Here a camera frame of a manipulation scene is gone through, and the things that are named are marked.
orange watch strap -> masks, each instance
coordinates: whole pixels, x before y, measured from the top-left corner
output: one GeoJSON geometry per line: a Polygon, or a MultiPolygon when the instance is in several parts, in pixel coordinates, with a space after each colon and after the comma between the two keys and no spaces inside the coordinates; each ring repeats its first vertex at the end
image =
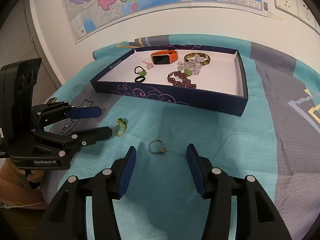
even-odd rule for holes
{"type": "Polygon", "coordinates": [[[175,50],[161,50],[151,54],[151,59],[153,56],[157,55],[169,55],[170,64],[178,60],[178,53],[175,50]]]}

dark blue box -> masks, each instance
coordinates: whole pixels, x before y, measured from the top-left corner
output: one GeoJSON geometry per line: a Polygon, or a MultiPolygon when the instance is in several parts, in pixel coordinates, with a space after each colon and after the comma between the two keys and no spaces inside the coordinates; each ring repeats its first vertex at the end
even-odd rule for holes
{"type": "Polygon", "coordinates": [[[248,102],[247,81],[246,81],[244,66],[241,60],[240,53],[236,49],[228,49],[228,48],[221,48],[221,47],[202,46],[202,45],[170,45],[170,46],[152,46],[152,47],[132,49],[131,51],[127,52],[126,54],[118,58],[116,61],[111,63],[100,73],[98,73],[94,78],[90,80],[90,82],[94,90],[99,93],[121,94],[121,95],[132,96],[132,97],[141,97],[141,98],[153,99],[158,101],[183,104],[183,105],[194,106],[198,108],[218,111],[218,112],[237,115],[237,116],[241,116],[243,114],[246,104],[248,102]],[[118,66],[121,62],[124,62],[126,60],[128,61],[129,57],[131,57],[135,53],[139,53],[142,51],[163,50],[163,49],[193,50],[194,52],[198,50],[211,51],[211,52],[225,53],[226,56],[227,54],[233,54],[235,56],[236,65],[238,65],[238,68],[240,69],[239,80],[241,81],[242,84],[239,84],[239,86],[243,92],[243,96],[209,91],[209,90],[202,90],[202,89],[175,87],[170,83],[168,83],[168,85],[162,85],[162,84],[150,84],[146,82],[135,83],[135,82],[117,82],[117,81],[101,81],[100,80],[109,71],[111,71],[116,66],[118,66]]]}

garnet bracelet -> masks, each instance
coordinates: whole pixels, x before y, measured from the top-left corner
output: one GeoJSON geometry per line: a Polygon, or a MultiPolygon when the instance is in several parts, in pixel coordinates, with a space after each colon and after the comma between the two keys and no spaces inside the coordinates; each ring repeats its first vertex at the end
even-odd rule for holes
{"type": "Polygon", "coordinates": [[[196,88],[196,84],[191,84],[191,80],[187,78],[187,75],[185,73],[182,73],[181,71],[173,71],[169,73],[168,75],[168,82],[172,83],[176,87],[185,87],[185,88],[196,88]],[[179,77],[182,79],[181,81],[176,81],[175,78],[172,78],[172,75],[175,77],[179,77]]]}

gold ring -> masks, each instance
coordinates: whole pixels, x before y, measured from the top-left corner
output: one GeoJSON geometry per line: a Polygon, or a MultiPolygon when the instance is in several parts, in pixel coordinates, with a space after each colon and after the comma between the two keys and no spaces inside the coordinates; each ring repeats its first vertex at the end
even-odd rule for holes
{"type": "Polygon", "coordinates": [[[209,55],[207,54],[204,54],[204,53],[198,53],[198,52],[195,52],[195,53],[190,53],[190,54],[187,54],[184,56],[183,60],[184,62],[188,62],[188,58],[191,58],[191,57],[194,57],[195,54],[198,54],[200,57],[205,57],[207,60],[203,61],[203,62],[200,62],[201,66],[205,66],[205,65],[208,65],[211,61],[209,55]]]}
{"type": "Polygon", "coordinates": [[[127,129],[127,122],[126,122],[124,119],[122,119],[122,118],[118,118],[118,119],[117,119],[116,128],[115,128],[115,134],[116,134],[116,136],[119,137],[119,136],[123,135],[126,129],[127,129]],[[123,126],[123,131],[122,131],[122,133],[118,133],[118,132],[117,132],[118,127],[119,127],[119,124],[122,124],[122,126],[123,126]]]}

smartwatch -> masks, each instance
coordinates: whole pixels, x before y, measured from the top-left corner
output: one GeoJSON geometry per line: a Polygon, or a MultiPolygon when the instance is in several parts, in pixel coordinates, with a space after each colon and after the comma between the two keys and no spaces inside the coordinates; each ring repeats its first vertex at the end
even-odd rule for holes
{"type": "Polygon", "coordinates": [[[168,65],[178,60],[178,53],[175,50],[161,50],[151,54],[154,65],[168,65]]]}

